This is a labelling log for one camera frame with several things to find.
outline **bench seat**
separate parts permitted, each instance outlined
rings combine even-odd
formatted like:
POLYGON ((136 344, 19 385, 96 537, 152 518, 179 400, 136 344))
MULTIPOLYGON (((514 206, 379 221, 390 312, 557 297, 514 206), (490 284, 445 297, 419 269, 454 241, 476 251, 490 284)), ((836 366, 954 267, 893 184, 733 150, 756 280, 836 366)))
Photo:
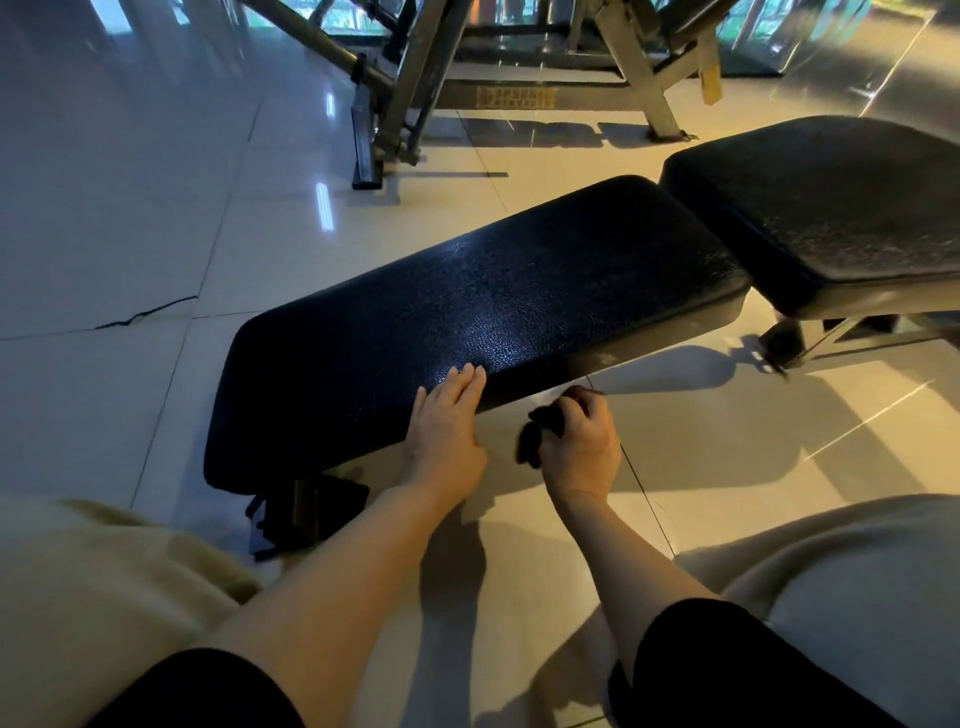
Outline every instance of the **bench seat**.
POLYGON ((679 152, 660 185, 785 316, 960 308, 960 147, 944 139, 813 116, 679 152))
POLYGON ((749 285, 653 182, 600 182, 248 321, 204 475, 288 486, 402 440, 451 365, 487 368, 487 409, 722 327, 749 285))

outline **sticker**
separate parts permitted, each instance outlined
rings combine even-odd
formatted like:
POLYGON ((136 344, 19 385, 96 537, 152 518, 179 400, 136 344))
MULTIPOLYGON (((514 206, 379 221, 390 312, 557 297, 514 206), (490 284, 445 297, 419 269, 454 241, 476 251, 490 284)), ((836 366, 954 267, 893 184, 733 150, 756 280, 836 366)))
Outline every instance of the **sticker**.
POLYGON ((481 85, 477 87, 478 109, 555 109, 557 89, 481 85))

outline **yellow label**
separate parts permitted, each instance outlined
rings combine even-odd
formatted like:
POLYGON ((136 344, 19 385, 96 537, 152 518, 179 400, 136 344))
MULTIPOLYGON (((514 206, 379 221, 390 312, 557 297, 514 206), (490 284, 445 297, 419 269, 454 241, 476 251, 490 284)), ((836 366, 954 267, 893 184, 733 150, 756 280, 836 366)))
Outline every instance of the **yellow label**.
POLYGON ((723 98, 723 87, 720 84, 720 64, 712 65, 700 72, 700 93, 704 103, 711 107, 723 98))
POLYGON ((556 88, 495 85, 477 87, 478 109, 555 109, 556 107, 556 88))

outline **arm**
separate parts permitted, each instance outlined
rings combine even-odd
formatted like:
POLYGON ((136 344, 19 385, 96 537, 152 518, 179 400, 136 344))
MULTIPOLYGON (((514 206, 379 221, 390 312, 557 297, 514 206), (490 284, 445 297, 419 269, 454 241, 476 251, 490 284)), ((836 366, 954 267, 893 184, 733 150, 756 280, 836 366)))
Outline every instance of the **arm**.
POLYGON ((340 726, 395 606, 444 516, 480 482, 473 419, 487 377, 467 364, 417 392, 401 484, 198 645, 245 658, 280 686, 307 728, 340 726))
POLYGON ((603 395, 575 387, 558 404, 564 411, 564 436, 543 432, 543 479, 587 559, 632 682, 636 649, 660 612, 682 599, 719 597, 650 546, 607 504, 622 454, 603 395))

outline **forearm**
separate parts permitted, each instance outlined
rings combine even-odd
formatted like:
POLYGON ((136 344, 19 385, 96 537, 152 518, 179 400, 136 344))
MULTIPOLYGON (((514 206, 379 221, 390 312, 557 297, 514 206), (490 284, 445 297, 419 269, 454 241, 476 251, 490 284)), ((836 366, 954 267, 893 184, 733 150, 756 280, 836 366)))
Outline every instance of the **forearm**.
POLYGON ((558 504, 593 576, 617 653, 633 683, 634 660, 651 622, 690 597, 719 598, 643 540, 599 498, 558 504))
POLYGON ((444 515, 428 488, 385 492, 199 646, 264 670, 307 728, 342 725, 404 576, 444 515))

